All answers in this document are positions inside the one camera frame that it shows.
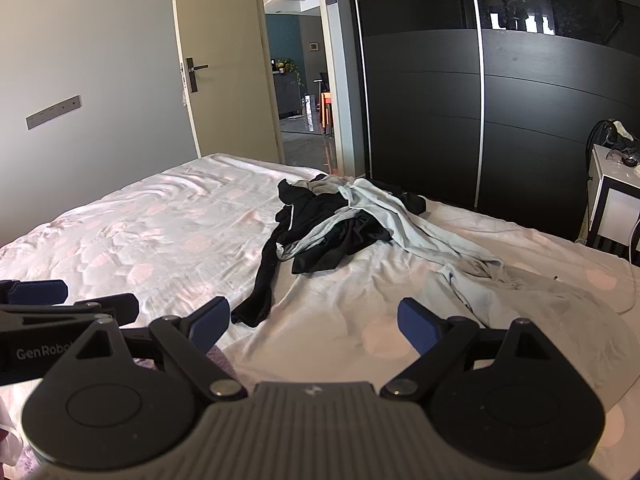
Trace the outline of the black garment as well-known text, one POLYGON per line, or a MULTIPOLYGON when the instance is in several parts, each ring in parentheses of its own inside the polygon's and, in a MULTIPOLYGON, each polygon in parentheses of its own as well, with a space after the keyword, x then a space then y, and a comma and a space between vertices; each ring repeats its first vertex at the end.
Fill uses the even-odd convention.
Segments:
POLYGON ((398 198, 405 208, 412 214, 420 216, 427 210, 427 201, 423 196, 406 192, 396 185, 384 183, 378 180, 371 180, 371 183, 380 190, 390 193, 391 196, 398 198))

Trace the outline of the beige bedroom door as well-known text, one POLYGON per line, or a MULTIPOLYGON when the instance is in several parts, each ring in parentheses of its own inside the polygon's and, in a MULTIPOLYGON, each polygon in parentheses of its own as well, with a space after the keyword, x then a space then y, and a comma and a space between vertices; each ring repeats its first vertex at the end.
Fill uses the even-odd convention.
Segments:
POLYGON ((196 152, 282 162, 262 0, 172 0, 172 7, 196 152), (195 93, 186 58, 209 65, 195 93))

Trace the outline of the grey wall switch panel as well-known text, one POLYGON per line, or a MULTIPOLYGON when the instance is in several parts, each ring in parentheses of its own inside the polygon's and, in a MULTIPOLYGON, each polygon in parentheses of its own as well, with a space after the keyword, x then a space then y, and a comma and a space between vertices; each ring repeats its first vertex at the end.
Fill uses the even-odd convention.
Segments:
POLYGON ((28 116, 25 119, 26 127, 28 130, 35 129, 73 110, 78 110, 78 108, 81 108, 81 98, 80 96, 72 96, 28 116))

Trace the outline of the grey black raglan shirt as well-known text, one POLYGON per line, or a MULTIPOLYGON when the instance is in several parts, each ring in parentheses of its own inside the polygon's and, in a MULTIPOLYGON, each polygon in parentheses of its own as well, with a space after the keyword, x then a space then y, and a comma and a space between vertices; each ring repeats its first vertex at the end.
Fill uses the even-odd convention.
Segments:
POLYGON ((392 240, 372 214, 349 208, 340 188, 347 181, 318 174, 294 183, 282 180, 278 197, 282 209, 277 225, 262 248, 254 288, 232 312, 231 321, 256 327, 273 305, 272 284, 280 263, 291 259, 294 274, 335 269, 341 261, 377 242, 392 240))

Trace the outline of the pink dotted bed sheet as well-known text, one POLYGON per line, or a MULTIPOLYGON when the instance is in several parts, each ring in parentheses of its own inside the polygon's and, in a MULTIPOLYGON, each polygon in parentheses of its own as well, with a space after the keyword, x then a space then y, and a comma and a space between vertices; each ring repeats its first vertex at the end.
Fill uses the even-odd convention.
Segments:
MULTIPOLYGON (((252 290, 281 204, 282 180, 314 172, 213 155, 148 177, 64 212, 3 246, 7 280, 57 278, 70 301, 131 292, 138 324, 187 315, 216 296, 238 304, 252 290)), ((639 325, 639 273, 621 258, 517 224, 431 202, 427 219, 509 266, 591 292, 639 325)), ((235 325, 218 344, 240 381, 383 385, 416 359, 399 333, 399 301, 416 297, 428 261, 378 243, 326 273, 281 266, 270 317, 235 325)))

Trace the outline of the orange chair in hallway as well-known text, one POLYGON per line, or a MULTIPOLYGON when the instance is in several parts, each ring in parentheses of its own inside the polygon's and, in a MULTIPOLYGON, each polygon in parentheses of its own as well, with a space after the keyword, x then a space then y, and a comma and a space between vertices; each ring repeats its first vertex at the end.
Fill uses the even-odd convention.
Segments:
POLYGON ((320 125, 326 136, 332 136, 334 129, 332 99, 329 91, 320 93, 320 125))

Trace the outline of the light blue shirt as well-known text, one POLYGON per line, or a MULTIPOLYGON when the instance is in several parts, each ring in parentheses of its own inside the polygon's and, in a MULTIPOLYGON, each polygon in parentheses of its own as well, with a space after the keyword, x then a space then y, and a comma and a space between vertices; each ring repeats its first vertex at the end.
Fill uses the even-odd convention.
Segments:
POLYGON ((433 263, 418 300, 437 314, 463 315, 485 327, 503 326, 491 316, 491 301, 503 280, 503 262, 484 247, 416 214, 398 198, 364 179, 338 188, 347 206, 381 223, 403 250, 433 263))

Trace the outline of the white bedside table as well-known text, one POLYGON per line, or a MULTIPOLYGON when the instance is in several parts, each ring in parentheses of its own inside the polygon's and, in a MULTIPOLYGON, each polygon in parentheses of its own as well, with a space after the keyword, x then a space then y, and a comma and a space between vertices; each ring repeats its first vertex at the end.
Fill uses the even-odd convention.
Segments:
POLYGON ((580 236, 588 247, 639 263, 639 176, 619 152, 594 144, 580 236))

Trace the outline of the black sliding wardrobe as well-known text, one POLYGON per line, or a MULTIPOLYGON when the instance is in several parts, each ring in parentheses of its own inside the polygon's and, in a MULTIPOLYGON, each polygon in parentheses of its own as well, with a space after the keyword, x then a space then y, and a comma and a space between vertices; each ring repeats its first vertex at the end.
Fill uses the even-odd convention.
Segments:
POLYGON ((639 128, 639 0, 354 0, 369 174, 572 240, 586 143, 639 128))

